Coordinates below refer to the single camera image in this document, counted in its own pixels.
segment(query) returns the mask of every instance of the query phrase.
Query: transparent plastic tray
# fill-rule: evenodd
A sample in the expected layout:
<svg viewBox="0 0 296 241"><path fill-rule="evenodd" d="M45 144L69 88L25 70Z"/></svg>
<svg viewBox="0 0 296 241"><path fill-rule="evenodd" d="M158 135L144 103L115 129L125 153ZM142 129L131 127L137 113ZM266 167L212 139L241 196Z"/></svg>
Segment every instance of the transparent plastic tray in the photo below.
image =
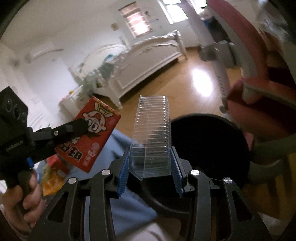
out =
<svg viewBox="0 0 296 241"><path fill-rule="evenodd" d="M171 174L170 111L165 96L140 96L129 152L129 170L142 180Z"/></svg>

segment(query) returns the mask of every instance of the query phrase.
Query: snack bag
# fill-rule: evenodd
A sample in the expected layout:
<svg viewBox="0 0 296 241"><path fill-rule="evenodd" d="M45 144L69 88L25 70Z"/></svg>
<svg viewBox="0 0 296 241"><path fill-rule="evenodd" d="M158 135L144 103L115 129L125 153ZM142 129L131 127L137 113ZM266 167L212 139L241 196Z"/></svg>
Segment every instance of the snack bag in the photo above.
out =
<svg viewBox="0 0 296 241"><path fill-rule="evenodd" d="M64 183L64 178L51 169L48 164L45 164L39 182L43 189L43 196L56 194L62 188Z"/></svg>
<svg viewBox="0 0 296 241"><path fill-rule="evenodd" d="M58 154L46 158L46 162L61 177L65 177L69 173L68 163L63 158L59 158Z"/></svg>
<svg viewBox="0 0 296 241"><path fill-rule="evenodd" d="M120 117L115 110L92 97L75 118L88 121L88 132L71 142L56 146L56 153L81 170L90 172Z"/></svg>

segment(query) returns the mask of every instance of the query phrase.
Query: bed frame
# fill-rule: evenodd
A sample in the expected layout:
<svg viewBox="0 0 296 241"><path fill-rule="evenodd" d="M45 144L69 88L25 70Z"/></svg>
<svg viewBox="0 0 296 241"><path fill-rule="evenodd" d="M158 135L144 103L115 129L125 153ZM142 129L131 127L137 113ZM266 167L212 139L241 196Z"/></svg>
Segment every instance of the bed frame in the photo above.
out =
<svg viewBox="0 0 296 241"><path fill-rule="evenodd" d="M117 56L111 61L114 70L109 79L105 80L96 69L102 65L108 54ZM98 84L93 84L92 91L109 97L122 109L120 97L181 55L187 58L180 32L175 30L164 36L140 41L130 49L119 44L103 46L87 56L78 67L72 68L71 72L81 80L89 73L94 73Z"/></svg>

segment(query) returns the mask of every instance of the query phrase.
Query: footboard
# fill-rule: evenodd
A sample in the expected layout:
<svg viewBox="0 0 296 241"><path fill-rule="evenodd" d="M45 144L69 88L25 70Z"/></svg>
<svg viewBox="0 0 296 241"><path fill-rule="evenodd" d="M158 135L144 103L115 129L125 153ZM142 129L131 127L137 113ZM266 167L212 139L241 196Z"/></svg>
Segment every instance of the footboard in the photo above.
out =
<svg viewBox="0 0 296 241"><path fill-rule="evenodd" d="M142 80L181 55L186 57L186 49L180 32L176 30L165 36L138 42L113 60L115 69L109 85L120 98Z"/></svg>

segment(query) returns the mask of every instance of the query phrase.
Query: chair backrest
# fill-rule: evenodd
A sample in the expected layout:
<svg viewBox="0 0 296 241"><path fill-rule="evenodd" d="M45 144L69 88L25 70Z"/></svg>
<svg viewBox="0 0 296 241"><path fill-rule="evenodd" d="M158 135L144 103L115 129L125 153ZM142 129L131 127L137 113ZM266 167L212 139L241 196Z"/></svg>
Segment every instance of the chair backrest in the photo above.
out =
<svg viewBox="0 0 296 241"><path fill-rule="evenodd" d="M225 0L207 0L207 5L234 43L244 77L267 79L267 49L255 27Z"/></svg>

